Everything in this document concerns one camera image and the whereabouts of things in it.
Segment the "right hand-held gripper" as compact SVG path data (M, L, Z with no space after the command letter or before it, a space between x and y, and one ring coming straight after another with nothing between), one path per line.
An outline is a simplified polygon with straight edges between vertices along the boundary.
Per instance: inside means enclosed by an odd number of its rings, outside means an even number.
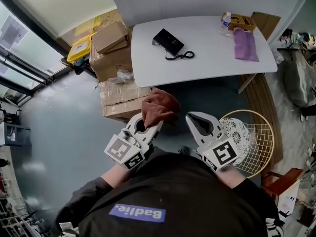
M239 152L236 144L225 133L220 133L222 127L216 117L203 112L188 112L185 119L199 146L197 153L214 172L224 170L237 160Z

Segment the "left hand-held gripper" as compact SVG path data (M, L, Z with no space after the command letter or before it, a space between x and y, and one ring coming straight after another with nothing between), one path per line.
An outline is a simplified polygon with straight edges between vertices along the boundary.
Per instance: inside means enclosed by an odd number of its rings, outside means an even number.
M157 137L162 125L163 121L160 121L145 128L142 113L138 113L130 119L126 128L113 135L104 153L126 171L131 171L145 160L149 144Z

